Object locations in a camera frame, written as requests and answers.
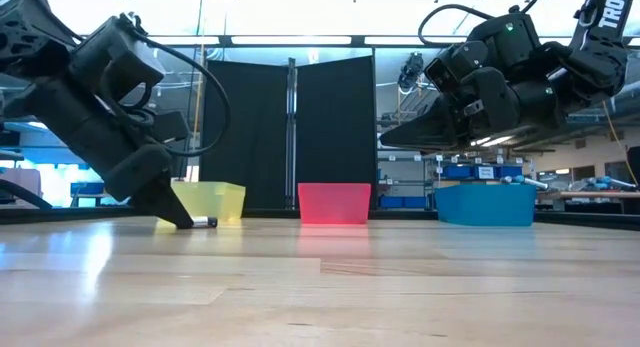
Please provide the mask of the red plastic bin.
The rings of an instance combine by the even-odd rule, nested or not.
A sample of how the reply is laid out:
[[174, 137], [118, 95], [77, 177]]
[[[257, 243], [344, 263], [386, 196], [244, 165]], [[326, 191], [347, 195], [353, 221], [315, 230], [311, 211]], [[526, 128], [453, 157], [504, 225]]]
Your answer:
[[371, 185], [368, 183], [299, 183], [303, 224], [360, 225], [368, 221]]

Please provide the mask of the blue plastic bin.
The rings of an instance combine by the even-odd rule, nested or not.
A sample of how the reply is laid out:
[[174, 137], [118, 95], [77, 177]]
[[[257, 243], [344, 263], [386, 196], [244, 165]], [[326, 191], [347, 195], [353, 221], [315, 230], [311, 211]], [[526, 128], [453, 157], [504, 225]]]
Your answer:
[[520, 184], [461, 184], [435, 191], [438, 218], [468, 226], [530, 226], [537, 190]]

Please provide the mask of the black hanging device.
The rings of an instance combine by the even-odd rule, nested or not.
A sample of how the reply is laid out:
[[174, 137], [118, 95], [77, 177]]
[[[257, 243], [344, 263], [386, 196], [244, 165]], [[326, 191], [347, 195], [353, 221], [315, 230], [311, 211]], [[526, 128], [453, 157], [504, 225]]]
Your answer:
[[424, 60], [420, 52], [413, 52], [409, 55], [405, 64], [400, 69], [397, 80], [398, 87], [403, 92], [408, 92], [418, 85], [418, 80], [423, 73]]

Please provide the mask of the black aluminium table frame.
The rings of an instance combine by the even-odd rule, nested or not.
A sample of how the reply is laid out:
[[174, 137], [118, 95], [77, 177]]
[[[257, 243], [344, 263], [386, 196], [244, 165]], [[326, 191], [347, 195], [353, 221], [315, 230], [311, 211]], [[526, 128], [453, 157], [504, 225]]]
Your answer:
[[[43, 210], [7, 209], [5, 206], [0, 206], [0, 225], [124, 217], [138, 217], [138, 214], [129, 207], [52, 208]], [[370, 220], [436, 220], [437, 218], [438, 214], [435, 211], [374, 210], [369, 212]], [[536, 212], [534, 221], [538, 223], [640, 232], [640, 215], [549, 211]]]

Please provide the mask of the wooden workbench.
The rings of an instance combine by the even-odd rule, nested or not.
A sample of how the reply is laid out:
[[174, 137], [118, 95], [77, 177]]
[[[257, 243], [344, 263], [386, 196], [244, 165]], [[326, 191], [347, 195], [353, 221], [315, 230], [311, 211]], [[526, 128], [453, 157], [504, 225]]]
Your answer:
[[555, 192], [538, 192], [538, 201], [550, 201], [553, 209], [564, 212], [569, 200], [579, 199], [580, 201], [609, 199], [621, 203], [621, 211], [623, 214], [640, 214], [640, 192], [625, 191], [555, 191]]

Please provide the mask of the yellow plastic bin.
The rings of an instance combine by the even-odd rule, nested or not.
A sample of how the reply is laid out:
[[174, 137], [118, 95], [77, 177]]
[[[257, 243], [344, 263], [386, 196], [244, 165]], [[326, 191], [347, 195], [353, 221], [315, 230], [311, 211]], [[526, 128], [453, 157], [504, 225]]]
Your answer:
[[241, 218], [246, 188], [227, 182], [172, 181], [173, 191], [193, 217], [215, 217], [219, 222]]

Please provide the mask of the black folding screen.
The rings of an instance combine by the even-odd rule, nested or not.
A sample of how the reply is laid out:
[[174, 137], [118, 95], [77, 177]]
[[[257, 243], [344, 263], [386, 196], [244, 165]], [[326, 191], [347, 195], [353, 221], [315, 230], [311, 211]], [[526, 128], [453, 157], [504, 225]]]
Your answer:
[[377, 180], [376, 92], [370, 56], [300, 66], [209, 61], [231, 103], [205, 92], [203, 181], [245, 187], [248, 210], [297, 205], [300, 183]]

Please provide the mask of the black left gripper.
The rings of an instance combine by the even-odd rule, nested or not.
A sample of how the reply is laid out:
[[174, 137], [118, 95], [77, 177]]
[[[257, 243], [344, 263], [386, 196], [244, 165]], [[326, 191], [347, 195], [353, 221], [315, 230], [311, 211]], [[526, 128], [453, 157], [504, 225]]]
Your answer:
[[30, 84], [4, 108], [4, 115], [35, 116], [102, 178], [111, 196], [130, 198], [140, 213], [178, 229], [194, 221], [171, 187], [171, 157], [138, 133], [129, 133], [90, 91], [64, 79]]

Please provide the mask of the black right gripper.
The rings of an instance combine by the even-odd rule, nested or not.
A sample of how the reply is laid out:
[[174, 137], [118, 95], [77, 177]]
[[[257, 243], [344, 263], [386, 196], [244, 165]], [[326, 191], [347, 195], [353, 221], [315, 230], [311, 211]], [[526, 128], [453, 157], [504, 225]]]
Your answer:
[[449, 96], [439, 95], [426, 112], [383, 133], [379, 141], [441, 151], [562, 125], [560, 95], [546, 73], [520, 69], [509, 76], [496, 67], [475, 66], [452, 69]]

